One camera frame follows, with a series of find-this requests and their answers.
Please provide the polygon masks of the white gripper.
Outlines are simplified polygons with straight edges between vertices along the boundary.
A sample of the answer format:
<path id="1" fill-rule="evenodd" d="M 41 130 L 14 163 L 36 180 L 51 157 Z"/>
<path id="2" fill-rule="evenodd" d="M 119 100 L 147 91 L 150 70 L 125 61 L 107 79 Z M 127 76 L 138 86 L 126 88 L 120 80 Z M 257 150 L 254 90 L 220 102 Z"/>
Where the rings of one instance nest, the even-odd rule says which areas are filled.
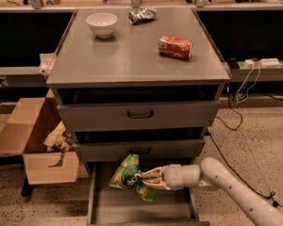
<path id="1" fill-rule="evenodd" d="M 171 164 L 169 166 L 156 167 L 142 174 L 144 179 L 162 178 L 153 180 L 143 180 L 143 183 L 154 189 L 179 190 L 184 187 L 195 187 L 199 185 L 201 172 L 197 165 Z"/>

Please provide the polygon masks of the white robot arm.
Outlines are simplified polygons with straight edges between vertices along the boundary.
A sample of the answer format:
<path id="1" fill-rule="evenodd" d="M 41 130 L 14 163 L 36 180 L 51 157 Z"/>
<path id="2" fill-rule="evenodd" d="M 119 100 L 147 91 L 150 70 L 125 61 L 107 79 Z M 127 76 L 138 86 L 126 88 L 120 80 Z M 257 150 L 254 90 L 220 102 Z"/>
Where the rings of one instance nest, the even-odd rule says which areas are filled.
<path id="1" fill-rule="evenodd" d="M 283 226 L 283 214 L 237 180 L 217 159 L 207 157 L 200 165 L 170 164 L 142 174 L 146 186 L 161 190 L 222 189 L 256 226 Z"/>

